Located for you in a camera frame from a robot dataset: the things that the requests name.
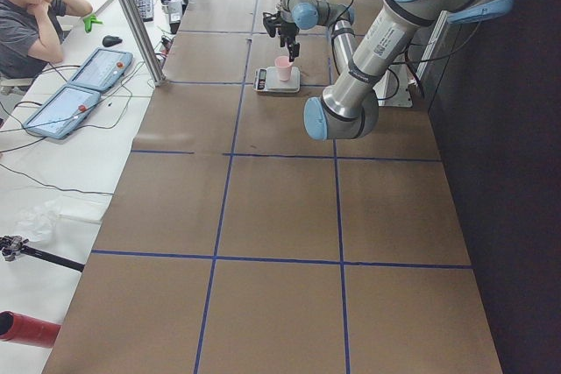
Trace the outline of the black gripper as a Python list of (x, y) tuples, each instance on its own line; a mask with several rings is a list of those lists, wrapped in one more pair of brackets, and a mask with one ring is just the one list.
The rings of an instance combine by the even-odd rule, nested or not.
[(288, 48), (289, 61), (294, 62), (300, 55), (300, 43), (296, 41), (300, 29), (294, 22), (287, 20), (285, 15), (281, 4), (277, 4), (275, 12), (262, 13), (262, 22), (271, 38), (280, 38), (280, 45)]

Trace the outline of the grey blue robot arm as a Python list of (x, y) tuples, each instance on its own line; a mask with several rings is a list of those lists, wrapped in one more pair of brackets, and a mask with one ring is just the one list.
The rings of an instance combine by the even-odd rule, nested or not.
[(276, 12), (263, 14), (263, 25), (272, 38), (280, 39), (287, 48), (286, 64), (291, 66), (300, 54), (296, 37), (299, 32), (323, 26), (329, 30), (336, 70), (346, 67), (357, 42), (352, 24), (354, 11), (350, 4), (326, 0), (280, 0)]

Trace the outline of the second grey blue robot arm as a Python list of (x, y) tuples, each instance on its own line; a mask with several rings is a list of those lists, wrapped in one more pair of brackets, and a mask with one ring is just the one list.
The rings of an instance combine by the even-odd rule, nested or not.
[(378, 121), (373, 90), (421, 27), (447, 11), (451, 24), (494, 19), (509, 13), (515, 0), (383, 0), (383, 7), (336, 82), (305, 103), (306, 132), (316, 140), (354, 139)]

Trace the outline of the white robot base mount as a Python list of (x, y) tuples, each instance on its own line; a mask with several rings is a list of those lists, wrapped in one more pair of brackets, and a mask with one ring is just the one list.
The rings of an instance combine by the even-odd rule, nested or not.
[(408, 44), (408, 59), (405, 58), (404, 46), (400, 54), (395, 58), (395, 64), (391, 65), (382, 80), (374, 87), (381, 107), (410, 108), (413, 106), (408, 85), (415, 78), (410, 74), (406, 64), (402, 61), (410, 61), (419, 79), (428, 72), (430, 60), (437, 56), (437, 49), (444, 40), (444, 30), (447, 27), (449, 13), (440, 13), (435, 24), (430, 28), (421, 29), (415, 34)]

